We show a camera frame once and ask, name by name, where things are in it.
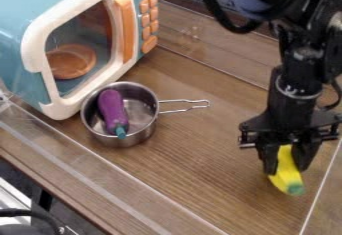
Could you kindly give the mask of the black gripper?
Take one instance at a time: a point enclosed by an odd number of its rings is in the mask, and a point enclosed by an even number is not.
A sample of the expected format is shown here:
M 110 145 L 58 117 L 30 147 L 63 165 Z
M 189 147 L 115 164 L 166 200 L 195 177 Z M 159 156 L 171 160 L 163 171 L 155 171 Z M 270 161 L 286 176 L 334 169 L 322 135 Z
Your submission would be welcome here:
M 267 107 L 265 111 L 239 124 L 241 148 L 257 148 L 263 171 L 274 175 L 278 168 L 281 145 L 294 144 L 292 156 L 301 172 L 316 158 L 322 141 L 338 138 L 342 119 L 329 110 L 317 109 L 318 95 L 288 94 L 281 87 L 282 68 L 272 72 Z

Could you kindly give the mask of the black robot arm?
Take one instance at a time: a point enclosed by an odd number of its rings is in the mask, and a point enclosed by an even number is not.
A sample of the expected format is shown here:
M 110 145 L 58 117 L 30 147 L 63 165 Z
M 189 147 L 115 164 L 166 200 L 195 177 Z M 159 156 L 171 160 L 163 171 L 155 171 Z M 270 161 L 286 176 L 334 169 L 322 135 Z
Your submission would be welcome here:
M 241 145 L 254 147 L 263 171 L 273 175 L 281 165 L 280 148 L 290 146 L 296 167 L 309 168 L 325 140 L 338 137 L 342 118 L 334 105 L 320 107 L 324 86 L 342 99 L 337 77 L 342 75 L 342 0 L 231 0 L 247 18 L 230 20 L 218 0 L 203 0 L 229 31 L 246 34 L 267 23 L 280 40 L 281 65 L 272 71 L 267 107 L 239 125 Z

